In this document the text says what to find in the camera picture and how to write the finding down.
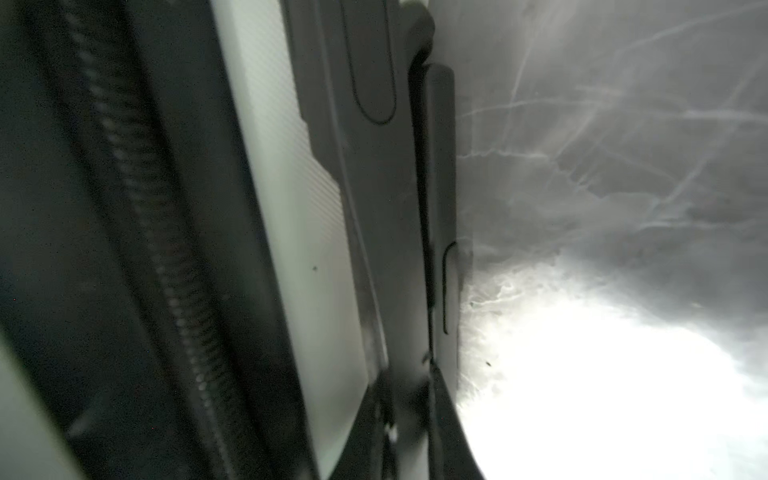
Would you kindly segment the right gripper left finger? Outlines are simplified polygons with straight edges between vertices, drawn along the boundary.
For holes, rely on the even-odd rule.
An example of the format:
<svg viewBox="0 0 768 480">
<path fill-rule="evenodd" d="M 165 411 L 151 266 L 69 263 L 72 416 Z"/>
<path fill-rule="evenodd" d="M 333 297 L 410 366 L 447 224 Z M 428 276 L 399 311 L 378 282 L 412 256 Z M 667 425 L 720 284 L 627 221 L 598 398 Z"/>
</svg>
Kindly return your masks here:
<svg viewBox="0 0 768 480">
<path fill-rule="evenodd" d="M 381 383 L 368 387 L 331 480 L 396 478 L 391 406 Z"/>
</svg>

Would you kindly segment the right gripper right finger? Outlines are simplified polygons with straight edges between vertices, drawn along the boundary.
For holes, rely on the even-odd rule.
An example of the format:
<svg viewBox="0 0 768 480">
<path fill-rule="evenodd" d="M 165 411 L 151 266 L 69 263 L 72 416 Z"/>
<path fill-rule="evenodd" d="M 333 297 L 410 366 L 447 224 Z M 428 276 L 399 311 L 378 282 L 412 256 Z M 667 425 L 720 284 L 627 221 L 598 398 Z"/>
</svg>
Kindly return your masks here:
<svg viewBox="0 0 768 480">
<path fill-rule="evenodd" d="M 429 478 L 483 480 L 441 370 L 430 363 Z"/>
</svg>

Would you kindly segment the white hard-shell suitcase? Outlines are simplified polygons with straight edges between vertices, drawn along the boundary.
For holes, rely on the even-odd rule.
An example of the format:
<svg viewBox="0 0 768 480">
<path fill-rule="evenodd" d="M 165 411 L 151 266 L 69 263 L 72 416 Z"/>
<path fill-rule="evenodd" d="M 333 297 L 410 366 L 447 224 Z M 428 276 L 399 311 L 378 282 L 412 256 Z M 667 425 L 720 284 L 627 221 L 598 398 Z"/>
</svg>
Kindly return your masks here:
<svg viewBox="0 0 768 480">
<path fill-rule="evenodd" d="M 424 1 L 1 5 L 1 475 L 396 478 L 455 404 L 454 77 Z"/>
</svg>

